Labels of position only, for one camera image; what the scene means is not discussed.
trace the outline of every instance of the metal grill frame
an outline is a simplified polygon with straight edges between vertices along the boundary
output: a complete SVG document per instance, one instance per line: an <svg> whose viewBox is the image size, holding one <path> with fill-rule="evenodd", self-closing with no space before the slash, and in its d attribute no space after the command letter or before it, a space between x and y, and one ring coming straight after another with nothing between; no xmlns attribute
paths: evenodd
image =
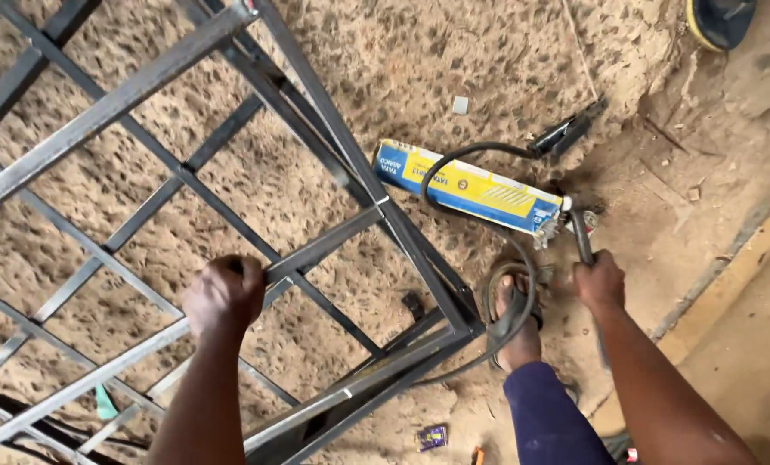
<svg viewBox="0 0 770 465"><path fill-rule="evenodd" d="M0 0L0 15L26 36L30 43L0 80L0 122L50 62L96 101L90 109L40 142L18 161L5 169L0 167L0 204L9 196L17 194L90 253L90 258L31 318L0 299L0 312L19 326L19 331L0 350L0 367L27 340L34 337L90 370L34 406L23 406L0 394L0 418L4 420L0 425L0 443L8 442L17 434L28 434L74 462L115 463L96 452L95 447L141 409L147 409L155 416L163 416L165 407L153 399L181 378L192 357L164 375L145 393L137 392L115 375L186 334L188 325L176 306L115 259L114 254L183 186L213 207L243 238L270 260L272 264L265 270L265 275L266 281L273 284L266 290L265 307L291 286L298 286L304 295L316 302L321 310L327 312L371 353L368 360L344 378L304 402L285 392L254 366L239 358L241 370L290 406L286 412L244 437L245 454L250 462L293 463L306 459L485 331L482 321L477 317L471 290L408 216L390 200L270 0L236 0L232 6L227 7L220 0L178 0L196 29L109 93L102 90L61 50L100 3L100 0L63 0L59 10L38 28L22 16L10 0ZM264 21L309 99L297 90L246 32L245 27L256 20ZM182 162L135 121L128 111L211 53L219 53L243 75L253 93ZM286 257L279 255L196 177L198 170L262 109L275 112L333 175L334 182L346 189L360 207L360 212L354 217ZM26 186L116 121L163 162L172 176L105 243L98 244ZM436 307L384 347L375 344L306 279L307 272L322 259L373 225L393 240L408 257L437 302ZM151 303L176 317L176 320L110 362L97 365L49 333L43 328L43 323L60 310L101 267L107 267L121 276ZM443 328L431 331L438 322L444 320L447 320L447 324ZM133 403L91 438L86 441L73 438L44 420L54 410L101 382L128 396Z"/></svg>

